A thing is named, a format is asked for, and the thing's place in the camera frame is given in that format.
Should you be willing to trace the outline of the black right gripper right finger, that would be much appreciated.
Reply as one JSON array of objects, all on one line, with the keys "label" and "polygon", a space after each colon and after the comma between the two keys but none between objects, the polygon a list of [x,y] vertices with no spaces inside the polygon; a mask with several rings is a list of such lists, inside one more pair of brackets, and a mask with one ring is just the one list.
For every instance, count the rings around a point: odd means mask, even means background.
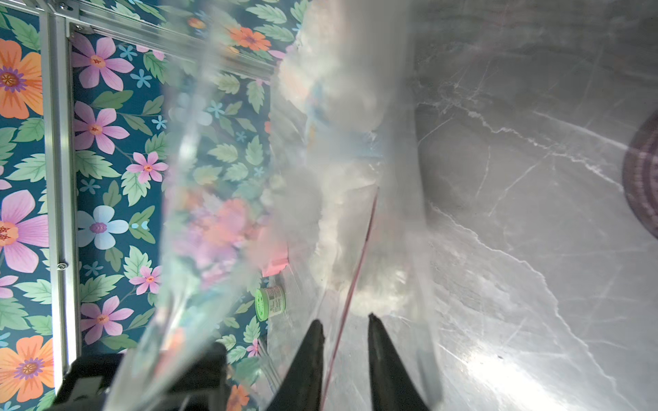
[{"label": "black right gripper right finger", "polygon": [[373,313],[368,315],[368,365],[373,411],[429,411],[385,325]]}]

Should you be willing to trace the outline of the purple protractor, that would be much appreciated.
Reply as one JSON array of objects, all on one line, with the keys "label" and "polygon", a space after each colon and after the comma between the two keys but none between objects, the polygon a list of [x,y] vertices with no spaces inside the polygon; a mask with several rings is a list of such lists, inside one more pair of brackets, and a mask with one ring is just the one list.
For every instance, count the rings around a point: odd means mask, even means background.
[{"label": "purple protractor", "polygon": [[657,237],[657,111],[640,126],[625,152],[622,183],[635,217]]}]

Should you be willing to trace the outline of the white teddy bear blue shirt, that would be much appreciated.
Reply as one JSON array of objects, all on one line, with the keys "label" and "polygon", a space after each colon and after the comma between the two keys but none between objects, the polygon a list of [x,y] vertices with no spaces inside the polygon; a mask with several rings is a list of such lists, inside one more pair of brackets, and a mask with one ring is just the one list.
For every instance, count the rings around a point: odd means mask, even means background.
[{"label": "white teddy bear blue shirt", "polygon": [[301,154],[320,187],[309,268],[331,291],[351,280],[350,215],[380,182],[378,130],[406,72],[411,11],[409,1],[313,1],[279,66],[279,92],[306,117]]}]

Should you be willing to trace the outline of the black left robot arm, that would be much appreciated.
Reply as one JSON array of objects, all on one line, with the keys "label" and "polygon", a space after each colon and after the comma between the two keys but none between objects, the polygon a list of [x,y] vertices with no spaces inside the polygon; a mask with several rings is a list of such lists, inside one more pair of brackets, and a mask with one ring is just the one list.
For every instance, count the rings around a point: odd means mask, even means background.
[{"label": "black left robot arm", "polygon": [[93,354],[74,361],[49,410],[225,410],[227,350],[212,344],[170,383],[132,353]]}]

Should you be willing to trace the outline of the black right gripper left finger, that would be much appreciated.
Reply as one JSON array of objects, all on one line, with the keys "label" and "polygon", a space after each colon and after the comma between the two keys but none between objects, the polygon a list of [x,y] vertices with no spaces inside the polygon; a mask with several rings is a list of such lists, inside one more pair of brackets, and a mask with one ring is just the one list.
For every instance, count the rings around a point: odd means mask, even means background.
[{"label": "black right gripper left finger", "polygon": [[323,325],[313,320],[267,411],[320,410],[324,344]]}]

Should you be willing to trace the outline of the pink alarm clock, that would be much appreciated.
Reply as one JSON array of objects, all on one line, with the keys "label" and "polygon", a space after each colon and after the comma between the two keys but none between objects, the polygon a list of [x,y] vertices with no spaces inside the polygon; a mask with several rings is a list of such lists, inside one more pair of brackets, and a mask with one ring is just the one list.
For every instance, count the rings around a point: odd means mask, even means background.
[{"label": "pink alarm clock", "polygon": [[255,265],[259,268],[261,277],[269,281],[265,288],[255,292],[255,312],[260,321],[284,313],[286,299],[283,288],[276,283],[276,276],[289,265],[289,248],[270,229],[260,231],[254,246]]}]

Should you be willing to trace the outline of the clear ruler set bag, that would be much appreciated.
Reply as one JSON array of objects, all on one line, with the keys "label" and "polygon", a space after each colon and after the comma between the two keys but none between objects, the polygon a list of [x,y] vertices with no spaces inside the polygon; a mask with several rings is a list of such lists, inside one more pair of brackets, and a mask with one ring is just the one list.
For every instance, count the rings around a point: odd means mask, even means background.
[{"label": "clear ruler set bag", "polygon": [[[170,383],[214,343],[227,350],[226,409],[247,392],[267,410],[313,320],[325,336],[320,410],[373,410],[368,365],[368,315],[373,313],[397,349],[429,410],[443,400],[427,298],[428,233],[408,80],[417,6],[411,2],[406,72],[378,135],[385,141],[380,182],[362,209],[351,213],[345,236],[351,280],[344,291],[318,285],[309,261],[318,240],[319,184],[302,157],[306,117],[277,86],[284,53],[270,80],[267,141],[250,141],[243,161],[264,176],[240,177],[239,158],[205,137],[200,108],[220,67],[218,33],[194,51],[198,82],[176,108],[172,181],[161,246],[162,286],[155,314],[136,349],[137,364],[154,368],[152,381]],[[276,283],[284,313],[260,321],[255,292],[268,286],[255,265],[254,246],[268,228],[289,248]]]}]

